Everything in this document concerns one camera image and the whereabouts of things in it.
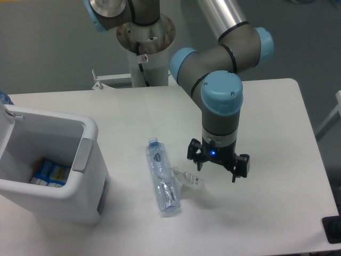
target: white trash can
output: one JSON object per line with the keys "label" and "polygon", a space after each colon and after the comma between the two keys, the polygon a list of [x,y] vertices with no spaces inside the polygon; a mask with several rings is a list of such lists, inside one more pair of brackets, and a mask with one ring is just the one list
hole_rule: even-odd
{"label": "white trash can", "polygon": [[[97,136],[90,117],[0,102],[0,194],[38,216],[98,222],[110,176]],[[42,157],[71,166],[63,187],[30,184]]]}

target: white table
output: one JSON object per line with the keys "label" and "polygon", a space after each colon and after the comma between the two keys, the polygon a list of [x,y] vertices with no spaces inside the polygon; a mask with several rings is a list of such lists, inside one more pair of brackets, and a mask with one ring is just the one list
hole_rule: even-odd
{"label": "white table", "polygon": [[200,192],[181,191],[181,212],[162,218],[144,149],[150,137],[170,162],[186,159],[201,138],[201,113],[180,87],[11,95],[19,106],[88,115],[99,126],[112,182],[96,226],[35,218],[0,197],[0,255],[270,255],[340,249],[321,218],[337,215],[297,83],[244,82],[237,154],[251,156],[249,176],[231,183],[205,163]]}

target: water bottle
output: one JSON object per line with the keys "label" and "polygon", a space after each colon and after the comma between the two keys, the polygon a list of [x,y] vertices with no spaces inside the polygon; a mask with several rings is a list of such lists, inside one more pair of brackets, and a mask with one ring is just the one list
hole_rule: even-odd
{"label": "water bottle", "polygon": [[187,171],[180,171],[176,166],[173,166],[170,168],[175,176],[177,177],[178,181],[185,186],[194,188],[194,189],[200,189],[204,185],[204,180],[199,178],[198,176],[187,172]]}
{"label": "water bottle", "polygon": [[156,200],[161,212],[172,212],[180,207],[180,197],[170,169],[165,145],[157,138],[149,139],[145,148]]}

